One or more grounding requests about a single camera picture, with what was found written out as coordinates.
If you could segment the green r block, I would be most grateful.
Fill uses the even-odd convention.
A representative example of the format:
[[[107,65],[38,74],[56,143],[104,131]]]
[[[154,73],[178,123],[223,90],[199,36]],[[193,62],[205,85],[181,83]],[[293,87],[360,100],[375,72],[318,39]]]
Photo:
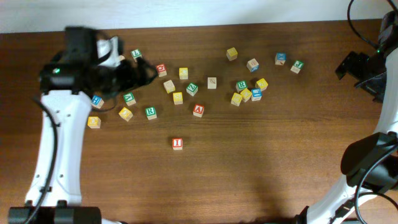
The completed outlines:
[[[157,112],[154,107],[148,107],[145,109],[146,116],[148,120],[156,119],[157,118]]]
[[[244,89],[248,87],[246,81],[241,80],[236,83],[236,90],[238,93],[242,92]]]

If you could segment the yellow C block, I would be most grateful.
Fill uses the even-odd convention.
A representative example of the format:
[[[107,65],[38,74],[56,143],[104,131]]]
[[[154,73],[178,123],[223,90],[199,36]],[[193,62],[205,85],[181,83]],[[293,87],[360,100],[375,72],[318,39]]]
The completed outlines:
[[[178,75],[181,80],[188,80],[188,68],[180,67],[178,70]]]

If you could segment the red A block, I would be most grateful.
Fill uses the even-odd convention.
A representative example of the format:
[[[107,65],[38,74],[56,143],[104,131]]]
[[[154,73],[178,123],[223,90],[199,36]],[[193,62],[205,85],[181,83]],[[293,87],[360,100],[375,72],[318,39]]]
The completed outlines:
[[[193,115],[201,118],[203,116],[205,107],[203,105],[196,104],[193,108]]]

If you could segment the red I block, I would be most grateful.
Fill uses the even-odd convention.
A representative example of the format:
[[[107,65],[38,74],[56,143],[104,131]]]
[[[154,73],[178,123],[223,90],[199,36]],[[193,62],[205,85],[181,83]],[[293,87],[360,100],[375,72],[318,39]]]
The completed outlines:
[[[182,138],[173,138],[172,139],[172,148],[173,150],[182,150],[183,149],[183,139]]]

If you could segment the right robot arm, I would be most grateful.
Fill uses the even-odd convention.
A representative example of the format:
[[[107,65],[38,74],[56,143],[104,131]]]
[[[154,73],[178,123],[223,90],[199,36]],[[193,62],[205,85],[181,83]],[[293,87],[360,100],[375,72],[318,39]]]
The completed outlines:
[[[388,12],[372,55],[350,52],[339,64],[338,78],[351,75],[355,86],[380,102],[381,112],[374,131],[351,143],[341,158],[341,176],[326,195],[305,207],[293,223],[347,223],[351,214],[364,223],[360,207],[379,197],[394,207],[387,196],[397,190],[397,10]]]

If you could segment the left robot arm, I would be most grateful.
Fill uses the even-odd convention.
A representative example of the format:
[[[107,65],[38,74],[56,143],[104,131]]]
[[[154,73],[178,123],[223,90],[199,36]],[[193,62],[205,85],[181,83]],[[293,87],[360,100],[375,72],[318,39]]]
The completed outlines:
[[[93,96],[115,98],[150,84],[157,74],[142,57],[126,60],[118,37],[89,27],[66,27],[64,50],[39,74],[39,156],[24,205],[9,209],[8,222],[104,223],[98,207],[81,204],[81,154]]]

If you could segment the red Q block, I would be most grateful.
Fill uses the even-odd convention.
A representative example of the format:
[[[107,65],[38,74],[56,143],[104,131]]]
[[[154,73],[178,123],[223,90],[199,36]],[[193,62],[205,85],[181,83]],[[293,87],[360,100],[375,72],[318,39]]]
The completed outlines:
[[[157,65],[156,66],[156,70],[157,70],[157,73],[158,73],[159,77],[164,77],[164,76],[167,75],[167,68],[166,68],[164,63],[160,64],[160,65]]]

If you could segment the green L block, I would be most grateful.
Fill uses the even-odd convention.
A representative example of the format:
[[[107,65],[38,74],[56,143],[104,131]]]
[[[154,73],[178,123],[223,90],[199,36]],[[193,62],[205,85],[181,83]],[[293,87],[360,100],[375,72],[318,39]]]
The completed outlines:
[[[137,62],[138,58],[142,58],[142,53],[139,49],[134,49],[131,51],[131,56],[135,62]]]

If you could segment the green V block left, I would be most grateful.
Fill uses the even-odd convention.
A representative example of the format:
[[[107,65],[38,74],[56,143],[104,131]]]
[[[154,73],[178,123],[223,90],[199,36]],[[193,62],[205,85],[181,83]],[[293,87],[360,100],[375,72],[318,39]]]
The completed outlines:
[[[132,92],[126,93],[123,95],[124,101],[128,106],[136,104],[136,99]]]

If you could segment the plain wood block centre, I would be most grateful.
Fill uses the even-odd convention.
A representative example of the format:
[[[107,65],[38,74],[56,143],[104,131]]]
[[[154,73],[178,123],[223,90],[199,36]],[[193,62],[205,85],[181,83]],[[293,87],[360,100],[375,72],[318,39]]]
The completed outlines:
[[[164,88],[167,93],[171,93],[175,91],[175,85],[172,80],[168,80],[164,82]]]

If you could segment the blue H block tilted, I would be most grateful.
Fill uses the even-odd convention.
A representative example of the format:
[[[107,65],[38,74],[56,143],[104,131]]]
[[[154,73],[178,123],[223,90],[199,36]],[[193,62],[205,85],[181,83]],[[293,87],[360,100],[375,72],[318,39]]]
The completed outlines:
[[[96,109],[101,109],[104,104],[104,100],[97,95],[94,95],[91,99],[91,105]]]

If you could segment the yellow S block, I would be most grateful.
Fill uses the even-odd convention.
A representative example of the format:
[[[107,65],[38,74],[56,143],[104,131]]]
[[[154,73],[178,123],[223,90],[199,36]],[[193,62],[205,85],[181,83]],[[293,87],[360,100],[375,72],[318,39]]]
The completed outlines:
[[[173,93],[173,101],[175,105],[183,104],[183,95],[182,92],[174,92]]]

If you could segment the yellow O block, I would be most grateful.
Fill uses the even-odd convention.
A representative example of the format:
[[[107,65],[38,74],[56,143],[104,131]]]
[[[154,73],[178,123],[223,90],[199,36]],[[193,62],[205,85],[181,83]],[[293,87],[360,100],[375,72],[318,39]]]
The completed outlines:
[[[133,113],[126,107],[123,107],[119,112],[119,116],[125,121],[129,121],[133,117]]]

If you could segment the yellow D block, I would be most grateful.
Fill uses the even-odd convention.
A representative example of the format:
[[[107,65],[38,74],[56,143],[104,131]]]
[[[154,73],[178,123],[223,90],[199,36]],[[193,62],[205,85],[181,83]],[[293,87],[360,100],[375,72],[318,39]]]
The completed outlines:
[[[87,125],[91,129],[99,129],[101,127],[101,120],[97,116],[89,116]]]

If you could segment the green J block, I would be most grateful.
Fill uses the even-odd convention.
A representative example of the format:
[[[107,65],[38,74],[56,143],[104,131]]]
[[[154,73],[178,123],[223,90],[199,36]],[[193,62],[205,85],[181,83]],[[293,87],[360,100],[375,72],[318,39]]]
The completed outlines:
[[[296,61],[293,63],[293,65],[292,65],[292,67],[291,67],[290,70],[291,70],[292,72],[298,74],[298,73],[301,71],[301,69],[303,68],[303,66],[304,66],[304,63],[303,63],[302,61],[296,60]]]

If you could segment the yellow block top right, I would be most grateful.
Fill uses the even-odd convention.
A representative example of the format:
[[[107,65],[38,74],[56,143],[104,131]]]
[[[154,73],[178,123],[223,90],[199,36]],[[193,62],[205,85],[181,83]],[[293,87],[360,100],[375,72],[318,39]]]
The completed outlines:
[[[237,59],[238,52],[237,52],[237,50],[234,47],[232,47],[232,48],[230,48],[230,49],[228,49],[226,51],[226,56],[227,56],[229,61],[232,61],[232,60]]]

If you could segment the blue X block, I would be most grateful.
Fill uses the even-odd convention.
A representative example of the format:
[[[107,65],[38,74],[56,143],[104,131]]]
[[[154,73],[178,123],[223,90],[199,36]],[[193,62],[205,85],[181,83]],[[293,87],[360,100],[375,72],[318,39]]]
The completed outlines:
[[[275,64],[276,65],[284,65],[286,61],[286,53],[277,52],[275,55]]]

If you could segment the yellow block lower cluster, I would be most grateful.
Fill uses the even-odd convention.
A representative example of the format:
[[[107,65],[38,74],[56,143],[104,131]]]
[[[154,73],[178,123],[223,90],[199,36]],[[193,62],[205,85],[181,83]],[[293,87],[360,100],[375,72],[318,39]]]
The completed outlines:
[[[235,106],[239,106],[242,102],[243,96],[240,93],[233,93],[231,98],[231,104]]]

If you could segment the yellow block cluster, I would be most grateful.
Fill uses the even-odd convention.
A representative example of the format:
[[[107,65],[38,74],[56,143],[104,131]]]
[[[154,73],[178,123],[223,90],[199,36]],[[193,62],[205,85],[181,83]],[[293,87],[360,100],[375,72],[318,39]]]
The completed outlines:
[[[242,102],[243,96],[240,93],[233,93],[231,98],[231,104],[235,106],[239,106]]]
[[[243,89],[243,90],[240,92],[240,95],[242,96],[242,100],[243,100],[244,102],[247,102],[248,100],[251,99],[251,97],[252,97],[252,92],[251,92],[248,88],[245,88],[245,89]]]

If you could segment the yellow block middle cluster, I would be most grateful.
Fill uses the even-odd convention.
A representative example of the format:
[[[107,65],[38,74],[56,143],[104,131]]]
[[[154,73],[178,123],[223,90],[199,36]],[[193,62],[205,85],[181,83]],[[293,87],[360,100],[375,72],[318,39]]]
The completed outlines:
[[[244,102],[247,102],[248,100],[251,99],[251,97],[252,97],[252,92],[251,92],[248,88],[245,88],[245,89],[243,89],[243,90],[240,92],[240,95],[242,96],[242,100],[243,100]]]

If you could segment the wood block blue side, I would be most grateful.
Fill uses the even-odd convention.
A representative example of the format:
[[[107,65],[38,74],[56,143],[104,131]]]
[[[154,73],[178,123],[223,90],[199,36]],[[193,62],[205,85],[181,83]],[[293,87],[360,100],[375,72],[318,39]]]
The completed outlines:
[[[254,72],[259,68],[259,63],[255,58],[253,58],[247,62],[246,66],[250,72]]]

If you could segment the blue block cluster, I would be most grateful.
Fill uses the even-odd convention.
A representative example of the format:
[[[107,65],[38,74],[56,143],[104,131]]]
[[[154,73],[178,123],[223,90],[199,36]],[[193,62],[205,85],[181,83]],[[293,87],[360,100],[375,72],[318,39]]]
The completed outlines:
[[[262,98],[262,91],[259,88],[253,88],[251,90],[251,100],[252,101],[259,101]]]

